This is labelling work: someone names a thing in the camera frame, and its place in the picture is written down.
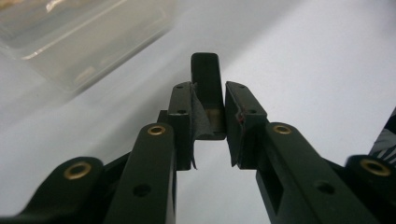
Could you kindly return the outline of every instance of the white table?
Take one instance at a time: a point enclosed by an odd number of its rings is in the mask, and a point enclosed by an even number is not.
[[[396,105],[396,2],[180,1],[173,29],[70,95],[0,56],[0,216],[22,210],[59,164],[110,162],[190,80],[190,56],[216,52],[222,81],[247,85],[269,120],[297,127],[326,159],[366,154]],[[268,223],[253,171],[225,141],[197,142],[178,173],[177,223]]]

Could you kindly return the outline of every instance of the white surface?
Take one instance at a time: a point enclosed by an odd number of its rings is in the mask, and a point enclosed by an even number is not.
[[[104,162],[190,79],[190,56],[216,52],[222,80],[247,85],[269,120],[297,127],[344,164],[369,152],[392,112],[396,2],[188,1],[175,27],[75,95],[0,58],[0,215],[22,210],[60,163]],[[178,173],[177,223],[267,223],[254,173],[230,166],[225,142],[197,142],[198,171]]]

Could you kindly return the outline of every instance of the clear plastic container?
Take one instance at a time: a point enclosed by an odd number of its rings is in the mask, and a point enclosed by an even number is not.
[[[176,0],[0,0],[0,50],[66,91],[164,32]]]

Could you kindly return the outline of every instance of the translucent plastic box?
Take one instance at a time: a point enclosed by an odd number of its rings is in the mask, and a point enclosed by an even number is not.
[[[164,32],[176,0],[0,0],[0,50],[75,91]]]

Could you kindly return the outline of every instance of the dark object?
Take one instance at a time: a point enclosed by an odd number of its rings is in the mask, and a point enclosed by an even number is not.
[[[322,159],[297,129],[269,122],[248,87],[227,82],[224,109],[216,54],[194,54],[191,64],[192,82],[173,88],[168,110],[130,154],[105,167],[94,158],[65,162],[0,223],[175,223],[177,171],[195,166],[194,140],[226,135],[232,166],[257,170],[273,223],[393,222],[394,167],[371,156],[346,167]]]

